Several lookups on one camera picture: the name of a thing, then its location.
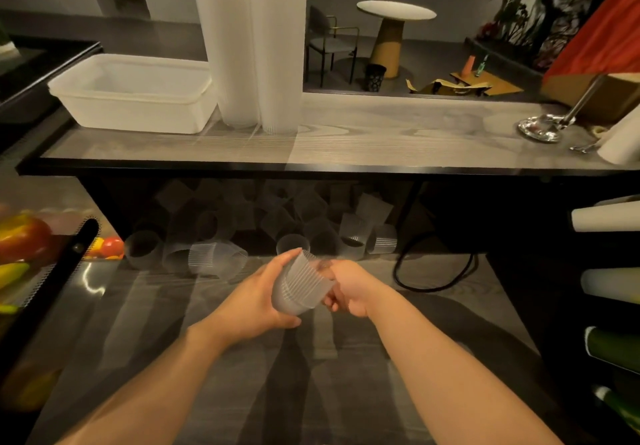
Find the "wooden table base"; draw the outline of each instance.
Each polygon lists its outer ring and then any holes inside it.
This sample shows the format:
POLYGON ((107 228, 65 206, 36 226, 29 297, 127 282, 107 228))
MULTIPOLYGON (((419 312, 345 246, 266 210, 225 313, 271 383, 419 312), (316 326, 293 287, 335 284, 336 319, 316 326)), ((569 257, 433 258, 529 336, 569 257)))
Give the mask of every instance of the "wooden table base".
POLYGON ((385 79, 395 79, 398 77, 398 67, 400 65, 400 47, 402 46, 402 31, 404 21, 383 18, 378 38, 373 47, 370 64, 380 64, 387 68, 385 79))

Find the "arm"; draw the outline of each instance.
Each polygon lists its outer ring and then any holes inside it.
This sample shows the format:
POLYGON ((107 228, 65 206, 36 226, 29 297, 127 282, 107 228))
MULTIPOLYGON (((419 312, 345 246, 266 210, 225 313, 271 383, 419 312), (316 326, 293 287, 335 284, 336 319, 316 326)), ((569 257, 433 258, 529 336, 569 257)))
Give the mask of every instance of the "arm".
POLYGON ((337 281, 325 305, 372 320, 438 445, 561 445, 491 371, 394 289, 351 261, 325 271, 337 281))
POLYGON ((271 306, 283 265, 300 250, 274 258, 237 286, 208 317, 191 325, 144 371, 71 430, 60 445, 170 445, 187 419, 209 368, 227 347, 270 328, 292 328, 298 317, 271 306))

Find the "metal stand base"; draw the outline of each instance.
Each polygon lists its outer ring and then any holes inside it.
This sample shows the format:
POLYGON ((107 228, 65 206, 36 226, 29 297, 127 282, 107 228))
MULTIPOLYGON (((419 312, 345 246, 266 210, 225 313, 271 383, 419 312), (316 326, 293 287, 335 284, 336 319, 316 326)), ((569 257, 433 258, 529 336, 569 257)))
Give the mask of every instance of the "metal stand base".
POLYGON ((558 143, 560 141, 559 121, 563 116, 555 114, 541 114, 519 121, 516 125, 518 130, 529 138, 541 141, 542 143, 558 143))

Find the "red cloth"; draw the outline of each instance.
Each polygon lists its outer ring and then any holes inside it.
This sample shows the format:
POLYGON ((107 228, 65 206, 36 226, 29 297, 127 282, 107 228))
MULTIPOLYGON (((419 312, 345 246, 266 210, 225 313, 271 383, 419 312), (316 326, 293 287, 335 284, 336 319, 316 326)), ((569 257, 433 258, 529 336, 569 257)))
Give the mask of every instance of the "red cloth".
POLYGON ((640 72, 640 0, 604 0, 551 64, 562 74, 640 72))

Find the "black cable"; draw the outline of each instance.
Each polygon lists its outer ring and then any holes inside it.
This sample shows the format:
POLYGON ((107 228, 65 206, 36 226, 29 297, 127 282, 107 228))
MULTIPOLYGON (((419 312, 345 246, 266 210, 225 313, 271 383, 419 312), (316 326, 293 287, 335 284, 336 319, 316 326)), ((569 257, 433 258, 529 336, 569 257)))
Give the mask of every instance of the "black cable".
POLYGON ((402 263, 404 261, 404 257, 409 253, 409 251, 411 251, 413 249, 413 247, 415 245, 417 245, 418 243, 421 243, 425 239, 430 238, 431 236, 435 236, 435 235, 436 235, 436 231, 423 232, 421 234, 418 234, 414 238, 412 238, 412 240, 409 241, 409 243, 407 243, 407 245, 404 247, 403 251, 398 256, 398 259, 396 261, 396 265, 394 266, 394 271, 393 271, 394 281, 396 282, 396 284, 398 286, 401 286, 401 287, 403 287, 403 288, 405 288, 407 290, 411 290, 411 291, 418 292, 418 293, 434 293, 434 292, 446 290, 447 288, 451 288, 452 286, 454 286, 457 283, 459 283, 461 280, 463 280, 463 279, 469 277, 470 275, 472 275, 478 269, 478 266, 479 266, 479 263, 480 263, 479 260, 478 260, 478 255, 476 253, 472 253, 472 254, 469 255, 469 259, 467 261, 467 264, 465 264, 465 267, 462 269, 462 271, 460 271, 460 273, 458 273, 453 278, 453 280, 451 280, 449 283, 447 283, 446 285, 444 285, 442 287, 416 288, 416 287, 412 287, 412 286, 409 286, 409 285, 405 285, 403 282, 401 282, 400 278, 398 277, 398 271, 400 270, 400 267, 402 266, 402 263), (474 267, 470 271, 468 271, 470 266, 471 266, 471 263, 474 263, 474 267))

